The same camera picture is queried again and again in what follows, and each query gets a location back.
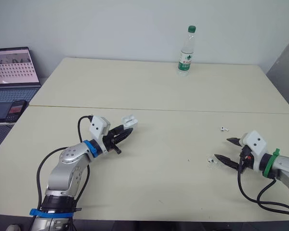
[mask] blue ring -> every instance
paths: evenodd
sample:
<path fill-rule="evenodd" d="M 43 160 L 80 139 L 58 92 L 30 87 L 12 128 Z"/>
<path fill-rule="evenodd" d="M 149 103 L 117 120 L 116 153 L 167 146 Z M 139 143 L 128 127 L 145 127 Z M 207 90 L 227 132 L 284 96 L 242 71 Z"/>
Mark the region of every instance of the blue ring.
<path fill-rule="evenodd" d="M 92 146 L 92 144 L 91 144 L 89 141 L 87 141 L 87 140 L 85 140 L 85 141 L 83 141 L 83 142 L 84 142 L 84 143 L 87 145 L 87 147 L 90 149 L 91 153 L 93 154 L 93 157 L 94 157 L 94 158 L 98 157 L 96 148 L 94 148 L 94 147 Z"/>
<path fill-rule="evenodd" d="M 74 213 L 44 213 L 36 208 L 33 208 L 30 211 L 30 215 L 39 216 L 41 218 L 71 218 L 73 217 Z"/>

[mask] white table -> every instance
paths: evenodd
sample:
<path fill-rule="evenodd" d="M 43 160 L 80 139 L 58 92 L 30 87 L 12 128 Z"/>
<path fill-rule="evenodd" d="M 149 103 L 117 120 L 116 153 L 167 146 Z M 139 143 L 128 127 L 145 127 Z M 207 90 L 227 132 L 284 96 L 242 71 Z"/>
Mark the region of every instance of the white table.
<path fill-rule="evenodd" d="M 227 142 L 253 129 L 289 156 L 289 114 L 176 112 L 30 106 L 0 146 L 0 214 L 28 216 L 37 204 L 35 174 L 52 150 L 78 143 L 77 120 L 105 116 L 112 128 L 133 113 L 139 126 L 119 148 L 91 164 L 91 176 L 75 218 L 106 220 L 271 221 L 289 216 L 262 210 L 239 192 L 236 171 L 207 159 L 223 154 L 238 161 L 240 148 Z M 83 121 L 83 139 L 90 139 Z M 221 132 L 219 127 L 229 128 Z M 41 171 L 44 193 L 58 162 L 51 157 Z M 270 180 L 247 169 L 243 187 L 251 197 Z M 264 200 L 289 204 L 278 182 Z"/>
<path fill-rule="evenodd" d="M 30 105 L 289 114 L 289 105 L 255 65 L 65 58 Z"/>

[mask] gray floor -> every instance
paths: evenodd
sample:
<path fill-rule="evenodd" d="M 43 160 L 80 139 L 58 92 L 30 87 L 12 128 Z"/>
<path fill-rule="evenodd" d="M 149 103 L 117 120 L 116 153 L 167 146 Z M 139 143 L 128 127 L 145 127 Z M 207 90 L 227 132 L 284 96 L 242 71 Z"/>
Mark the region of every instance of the gray floor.
<path fill-rule="evenodd" d="M 30 219 L 0 215 L 0 231 L 19 224 L 27 231 Z M 74 220 L 77 231 L 289 231 L 289 221 L 273 222 L 165 222 Z"/>

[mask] bottle label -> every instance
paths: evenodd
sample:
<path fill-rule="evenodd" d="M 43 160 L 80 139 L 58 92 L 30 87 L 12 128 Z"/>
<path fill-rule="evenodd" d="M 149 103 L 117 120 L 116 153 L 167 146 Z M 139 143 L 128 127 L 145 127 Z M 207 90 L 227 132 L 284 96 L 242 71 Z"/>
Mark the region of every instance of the bottle label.
<path fill-rule="evenodd" d="M 179 70 L 187 71 L 192 62 L 193 53 L 186 54 L 181 52 L 180 60 L 179 60 Z"/>

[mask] laptop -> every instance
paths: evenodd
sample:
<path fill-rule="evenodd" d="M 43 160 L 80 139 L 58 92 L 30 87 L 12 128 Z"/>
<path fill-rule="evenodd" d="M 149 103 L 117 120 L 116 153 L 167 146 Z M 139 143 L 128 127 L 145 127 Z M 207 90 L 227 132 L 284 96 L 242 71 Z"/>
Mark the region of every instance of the laptop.
<path fill-rule="evenodd" d="M 29 102 L 40 87 L 28 47 L 0 49 L 0 119 L 12 102 Z"/>

